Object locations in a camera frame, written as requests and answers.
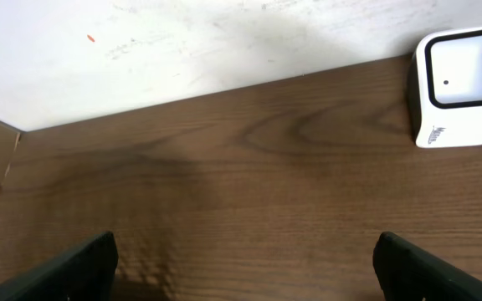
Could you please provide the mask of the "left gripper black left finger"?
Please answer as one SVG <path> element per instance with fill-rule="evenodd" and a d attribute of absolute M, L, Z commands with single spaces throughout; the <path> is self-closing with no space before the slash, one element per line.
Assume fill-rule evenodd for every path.
<path fill-rule="evenodd" d="M 114 234 L 103 232 L 0 283 L 0 301 L 108 300 L 117 263 Z"/>

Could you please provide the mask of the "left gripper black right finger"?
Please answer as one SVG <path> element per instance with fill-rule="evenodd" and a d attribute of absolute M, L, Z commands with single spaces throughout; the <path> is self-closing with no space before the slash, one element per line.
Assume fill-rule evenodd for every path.
<path fill-rule="evenodd" d="M 393 232 L 383 232 L 372 264 L 386 301 L 482 301 L 482 281 Z"/>

